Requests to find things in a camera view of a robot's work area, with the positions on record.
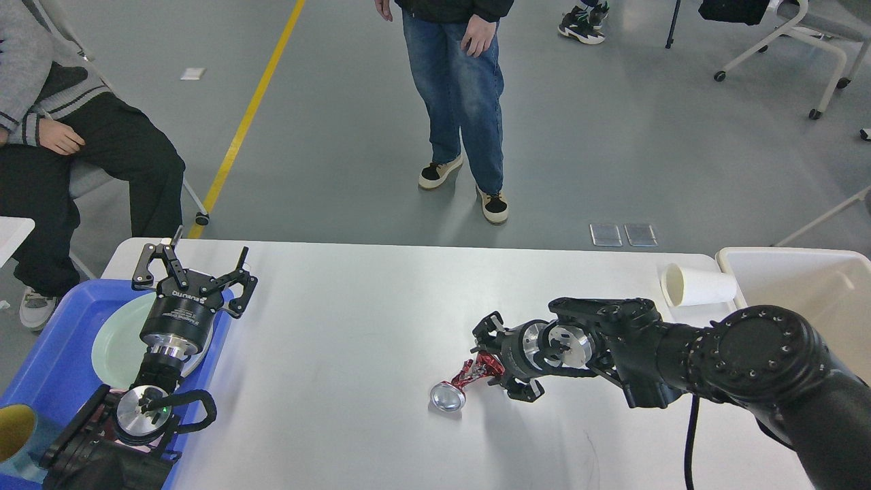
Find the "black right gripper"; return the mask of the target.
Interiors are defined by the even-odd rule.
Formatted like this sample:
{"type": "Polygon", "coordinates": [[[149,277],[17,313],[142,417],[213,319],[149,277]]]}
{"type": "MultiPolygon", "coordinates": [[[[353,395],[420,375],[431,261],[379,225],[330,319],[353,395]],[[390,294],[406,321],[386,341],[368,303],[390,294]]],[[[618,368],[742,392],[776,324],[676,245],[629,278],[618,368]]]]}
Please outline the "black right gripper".
{"type": "Polygon", "coordinates": [[[550,323],[544,320],[532,320],[505,328],[499,311],[486,314],[473,328],[475,347],[471,348],[471,353],[498,355],[507,373],[492,376],[489,386],[498,385],[509,398],[529,403],[544,395],[545,390],[536,378],[550,375],[551,368],[541,355],[536,361],[535,355],[540,354],[540,337],[548,332],[548,328],[550,323]]]}

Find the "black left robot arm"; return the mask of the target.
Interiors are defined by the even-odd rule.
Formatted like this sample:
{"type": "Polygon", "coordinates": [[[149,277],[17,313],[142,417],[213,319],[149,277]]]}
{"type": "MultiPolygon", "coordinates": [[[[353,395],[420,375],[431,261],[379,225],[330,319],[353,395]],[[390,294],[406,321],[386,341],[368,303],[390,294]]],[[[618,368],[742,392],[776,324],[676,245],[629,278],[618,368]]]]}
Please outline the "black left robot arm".
{"type": "Polygon", "coordinates": [[[161,489],[181,457],[172,440],[215,422],[212,395],[182,385],[193,359],[208,353],[215,316],[241,317],[258,280],[245,268],[248,247],[214,277],[184,267],[177,243],[144,245],[131,288],[156,297],[139,335],[146,347],[139,371],[125,389],[100,385],[48,446],[39,463],[44,489],[161,489]]]}

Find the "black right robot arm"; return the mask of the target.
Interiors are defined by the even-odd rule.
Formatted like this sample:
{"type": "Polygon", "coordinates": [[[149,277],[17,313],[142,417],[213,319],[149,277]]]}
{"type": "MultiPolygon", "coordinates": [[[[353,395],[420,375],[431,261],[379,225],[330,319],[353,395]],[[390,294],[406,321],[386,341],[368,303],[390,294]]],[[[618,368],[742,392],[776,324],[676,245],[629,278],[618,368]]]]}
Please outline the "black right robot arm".
{"type": "Polygon", "coordinates": [[[667,323],[644,298],[562,297],[548,309],[550,322],[507,329],[495,311],[473,329],[511,398],[535,401],[541,376],[603,376],[631,408],[685,393],[734,404],[797,453],[816,488],[868,489],[869,386],[800,314],[757,305],[694,327],[667,323]]]}

